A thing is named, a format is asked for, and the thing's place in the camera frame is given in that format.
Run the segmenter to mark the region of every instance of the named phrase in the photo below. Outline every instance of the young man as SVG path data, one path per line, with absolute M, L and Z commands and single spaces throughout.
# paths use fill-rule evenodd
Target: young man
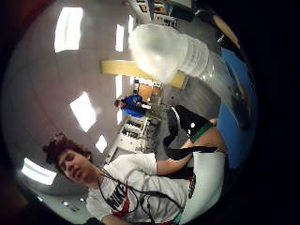
M 163 107 L 158 105 L 151 105 L 151 108 L 144 107 L 147 103 L 143 101 L 140 95 L 131 95 L 121 100 L 116 100 L 114 106 L 120 108 L 124 113 L 131 116 L 140 118 L 146 116 L 150 119 L 157 119 L 158 121 L 164 121 L 165 119 L 160 116 L 165 110 Z
M 174 109 L 179 116 L 188 115 L 185 108 Z M 185 128 L 187 120 L 182 117 L 180 120 L 182 128 Z M 202 117 L 195 122 L 195 128 L 201 130 L 203 125 L 210 123 Z M 225 151 L 224 142 L 215 127 L 206 127 L 195 142 L 188 140 L 182 148 L 197 146 L 215 146 L 218 151 Z M 43 150 L 47 153 L 48 163 L 54 163 L 57 170 L 71 181 L 89 188 L 86 207 L 102 223 L 176 224 L 175 221 L 180 221 L 188 198 L 189 181 L 161 175 L 175 173 L 184 168 L 190 160 L 190 153 L 178 160 L 169 158 L 161 161 L 156 161 L 154 154 L 123 155 L 104 168 L 98 168 L 92 164 L 90 151 L 63 134 L 50 140 Z

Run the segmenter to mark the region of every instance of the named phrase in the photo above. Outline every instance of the ceiling light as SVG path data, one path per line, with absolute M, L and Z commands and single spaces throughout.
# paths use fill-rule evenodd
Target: ceiling light
M 130 85 L 133 84 L 133 81 L 134 81 L 134 77 L 130 76 Z
M 128 32 L 129 34 L 132 33 L 133 30 L 133 17 L 129 15 L 129 20 L 128 20 Z
M 52 172 L 38 166 L 27 157 L 24 159 L 22 173 L 44 185 L 51 185 L 53 183 L 54 177 L 56 176 L 56 172 Z
M 122 122 L 122 110 L 119 109 L 117 115 L 116 115 L 116 124 L 119 125 Z
M 118 98 L 122 95 L 122 75 L 115 77 L 115 97 Z
M 39 199 L 40 202 L 43 202 L 42 198 L 40 198 L 39 196 L 37 196 L 37 198 Z
M 64 7 L 59 15 L 55 30 L 54 48 L 59 53 L 64 50 L 78 50 L 81 39 L 81 7 Z
M 124 26 L 117 24 L 115 36 L 115 49 L 119 52 L 123 51 Z
M 96 122 L 96 113 L 87 94 L 83 92 L 83 94 L 76 100 L 72 101 L 69 106 L 75 114 L 82 129 L 87 132 L 87 130 Z
M 99 137 L 99 140 L 96 143 L 96 148 L 100 151 L 100 153 L 103 153 L 106 146 L 107 146 L 107 143 L 105 141 L 105 138 L 101 135 Z

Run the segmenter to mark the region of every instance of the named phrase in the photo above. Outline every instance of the clear plastic bottle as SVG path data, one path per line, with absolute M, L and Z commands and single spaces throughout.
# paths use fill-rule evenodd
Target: clear plastic bottle
M 199 78 L 231 109 L 240 128 L 248 125 L 238 81 L 225 61 L 202 41 L 170 26 L 149 23 L 135 28 L 129 48 L 137 66 L 162 83 L 169 83 L 177 71 Z

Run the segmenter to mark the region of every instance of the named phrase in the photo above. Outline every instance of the black cord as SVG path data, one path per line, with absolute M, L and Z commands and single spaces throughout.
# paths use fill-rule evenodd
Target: black cord
M 139 206 L 140 202 L 141 202 L 142 210 L 144 211 L 144 213 L 145 213 L 147 216 L 149 216 L 149 218 L 150 218 L 150 220 L 151 220 L 151 223 L 152 223 L 152 224 L 155 224 L 155 221 L 154 221 L 154 219 L 153 219 L 153 217 L 152 217 L 152 215 L 151 215 L 151 212 L 150 212 L 150 203 L 149 203 L 149 199 L 150 199 L 151 197 L 159 197 L 159 198 L 166 198 L 166 199 L 169 199 L 169 200 L 170 200 L 171 202 L 173 202 L 179 209 L 181 209 L 181 205 L 180 205 L 178 202 L 176 202 L 174 199 L 172 199 L 171 197 L 169 197 L 168 195 L 166 195 L 166 194 L 164 194 L 164 193 L 161 193 L 161 192 L 159 192 L 159 191 L 153 191 L 153 190 L 152 190 L 152 191 L 142 191 L 142 190 L 138 190 L 138 189 L 136 189 L 136 188 L 134 188 L 134 187 L 132 187 L 132 186 L 129 186 L 128 184 L 124 184 L 123 182 L 119 181 L 118 179 L 115 179 L 115 178 L 112 177 L 112 176 L 111 176 L 104 168 L 100 168 L 100 169 L 104 172 L 104 174 L 102 174 L 102 176 L 107 177 L 107 178 L 109 178 L 109 179 L 111 179 L 111 180 L 117 182 L 118 184 L 121 184 L 121 185 L 127 187 L 127 188 L 130 189 L 131 192 L 133 193 L 133 195 L 134 195 L 134 197 L 135 197 L 135 199 L 136 199 L 136 201 L 137 201 L 137 204 L 136 204 L 136 206 L 134 207 L 134 209 L 131 210 L 131 211 L 129 211 L 128 213 L 133 213 L 134 211 L 136 211 L 136 210 L 138 209 L 138 206 Z M 106 204 L 108 204 L 111 208 L 114 209 L 115 207 L 112 207 L 111 203 L 108 202 L 107 199 L 105 199 L 105 197 L 104 197 L 104 195 L 103 195 L 103 192 L 102 192 L 102 190 L 101 190 L 100 183 L 99 183 L 99 180 L 98 180 L 98 179 L 97 179 L 97 182 L 98 182 L 99 191 L 100 191 L 100 193 L 101 193 L 101 196 L 102 196 L 103 200 L 105 201 Z M 135 191 L 140 192 L 141 194 L 143 194 L 143 196 L 142 196 L 142 198 L 141 198 L 140 201 L 139 201 L 138 196 L 136 195 Z M 144 207 L 143 207 L 144 198 L 145 198 L 147 195 L 148 195 L 148 199 L 147 199 L 148 213 L 147 213 L 147 211 L 146 211 L 146 210 L 144 209 Z M 124 212 L 122 212 L 122 211 L 119 211 L 119 210 L 116 209 L 116 208 L 115 208 L 114 210 L 117 211 L 117 212 L 119 212 L 119 213 L 124 213 Z

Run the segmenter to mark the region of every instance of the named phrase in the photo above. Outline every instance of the white t-shirt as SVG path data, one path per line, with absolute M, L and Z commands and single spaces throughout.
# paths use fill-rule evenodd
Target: white t-shirt
M 189 182 L 183 179 L 170 179 L 156 176 L 157 164 L 154 154 L 130 154 L 122 155 L 104 169 L 115 179 L 128 184 L 138 190 L 155 190 L 167 194 L 181 206 L 184 206 L 188 198 Z M 90 189 L 87 198 L 87 210 L 99 221 L 107 215 L 115 215 L 124 218 L 128 222 L 149 222 L 150 219 L 143 209 L 139 207 L 132 213 L 137 205 L 137 200 L 132 191 L 122 184 L 104 177 L 101 191 L 105 199 L 114 207 L 111 208 L 102 198 L 99 189 Z M 138 199 L 143 194 L 135 191 Z M 148 195 L 144 198 L 143 207 L 147 209 Z M 180 209 L 166 198 L 149 198 L 150 212 L 156 223 L 173 220 Z

